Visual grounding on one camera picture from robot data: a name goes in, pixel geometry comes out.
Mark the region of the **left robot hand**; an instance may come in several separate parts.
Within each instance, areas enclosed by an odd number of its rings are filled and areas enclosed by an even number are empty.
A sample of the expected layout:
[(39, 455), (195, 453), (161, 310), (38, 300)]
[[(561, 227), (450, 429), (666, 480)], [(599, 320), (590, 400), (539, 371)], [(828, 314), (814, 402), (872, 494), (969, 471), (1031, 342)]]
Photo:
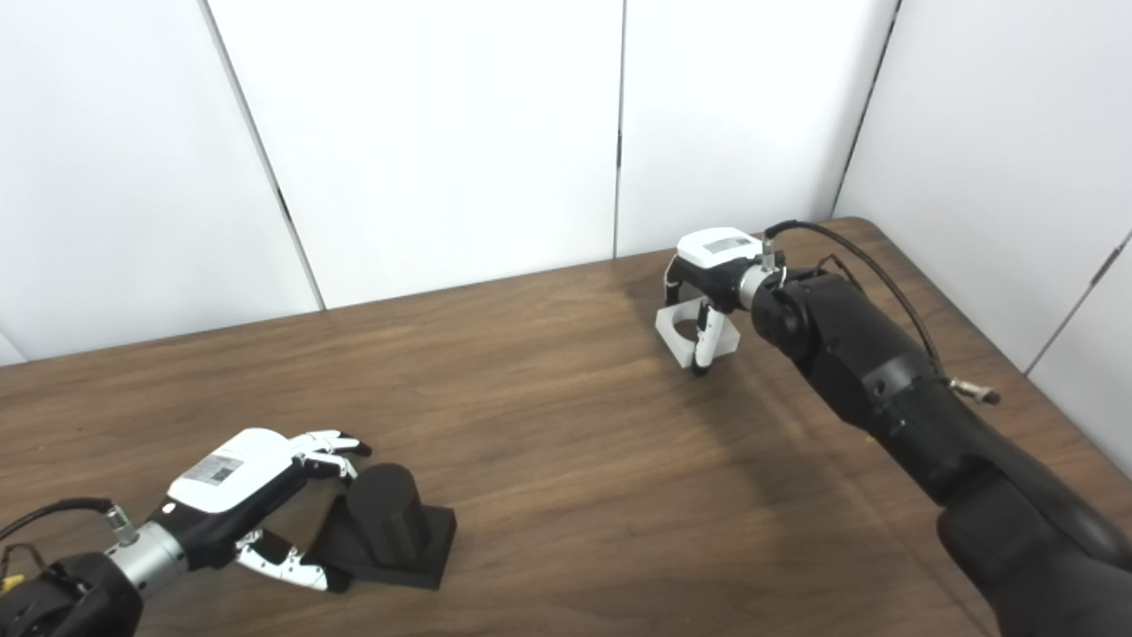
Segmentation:
[(351, 457), (371, 453), (368, 444), (338, 430), (288, 438), (247, 428), (177, 477), (147, 524), (174, 541), (172, 556), (186, 573), (235, 562), (280, 582), (342, 594), (350, 587), (346, 573), (268, 531), (265, 520), (309, 480), (337, 479), (350, 487), (357, 477)]

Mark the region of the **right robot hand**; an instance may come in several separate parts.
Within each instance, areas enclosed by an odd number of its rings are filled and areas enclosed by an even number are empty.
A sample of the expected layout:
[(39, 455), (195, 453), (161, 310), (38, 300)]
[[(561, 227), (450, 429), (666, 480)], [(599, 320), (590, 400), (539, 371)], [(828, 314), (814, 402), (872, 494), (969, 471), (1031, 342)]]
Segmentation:
[(696, 339), (674, 350), (692, 375), (703, 378), (715, 360), (729, 315), (751, 313), (753, 298), (779, 258), (772, 241), (758, 241), (738, 229), (703, 229), (683, 235), (663, 274), (664, 307), (681, 304), (681, 289), (700, 291), (695, 311)]

